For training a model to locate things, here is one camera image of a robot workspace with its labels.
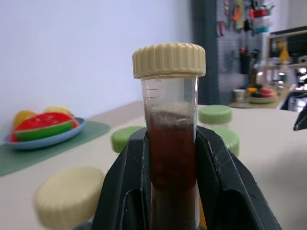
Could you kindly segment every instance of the toy watermelon slice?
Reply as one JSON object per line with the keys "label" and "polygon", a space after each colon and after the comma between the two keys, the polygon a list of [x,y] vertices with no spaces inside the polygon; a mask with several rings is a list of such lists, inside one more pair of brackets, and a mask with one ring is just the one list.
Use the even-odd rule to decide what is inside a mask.
{"label": "toy watermelon slice", "polygon": [[10,141],[30,141],[48,138],[69,131],[79,124],[72,116],[63,113],[44,113],[23,121],[12,134]]}

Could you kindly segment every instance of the white table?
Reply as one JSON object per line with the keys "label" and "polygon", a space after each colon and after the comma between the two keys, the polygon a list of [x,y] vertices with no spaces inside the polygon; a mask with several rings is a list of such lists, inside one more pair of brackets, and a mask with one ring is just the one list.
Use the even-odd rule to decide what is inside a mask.
{"label": "white table", "polygon": [[[240,160],[254,175],[284,230],[307,229],[307,130],[292,131],[297,113],[271,109],[233,109],[229,127],[240,136]],[[32,209],[33,193],[60,170],[92,165],[104,172],[118,156],[110,135],[121,127],[145,125],[144,117],[106,135],[0,177],[0,229],[42,230]]]}

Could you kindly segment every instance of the dark red liquid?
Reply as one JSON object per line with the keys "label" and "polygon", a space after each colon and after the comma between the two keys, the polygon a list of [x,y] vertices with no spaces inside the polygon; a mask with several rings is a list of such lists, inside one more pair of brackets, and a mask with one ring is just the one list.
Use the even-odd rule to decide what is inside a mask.
{"label": "dark red liquid", "polygon": [[149,119],[152,229],[195,230],[193,122],[156,113]]}

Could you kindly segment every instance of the green bottle cap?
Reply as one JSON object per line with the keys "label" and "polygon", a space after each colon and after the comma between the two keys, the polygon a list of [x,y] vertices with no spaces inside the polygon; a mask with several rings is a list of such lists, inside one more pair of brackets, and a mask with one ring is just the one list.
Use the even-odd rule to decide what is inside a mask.
{"label": "green bottle cap", "polygon": [[128,128],[122,128],[122,129],[115,131],[111,135],[111,142],[112,142],[113,150],[117,153],[121,153],[123,149],[125,148],[131,134],[140,130],[141,128],[144,128],[144,127],[131,126]]}
{"label": "green bottle cap", "polygon": [[225,105],[209,105],[200,109],[200,122],[210,125],[226,124],[232,120],[232,110]]}
{"label": "green bottle cap", "polygon": [[214,131],[217,135],[219,135],[223,141],[226,147],[236,156],[239,156],[239,136],[232,130],[221,127],[221,126],[214,126],[209,127],[208,129],[211,129]]}

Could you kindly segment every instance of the green place mat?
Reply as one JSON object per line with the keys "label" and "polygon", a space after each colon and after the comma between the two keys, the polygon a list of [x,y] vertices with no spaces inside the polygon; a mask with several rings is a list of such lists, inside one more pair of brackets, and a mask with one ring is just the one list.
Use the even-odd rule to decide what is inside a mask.
{"label": "green place mat", "polygon": [[110,127],[107,124],[87,121],[83,130],[78,135],[53,146],[33,150],[13,150],[5,144],[0,145],[0,176],[25,169],[56,156],[66,150],[100,137],[109,130]]}

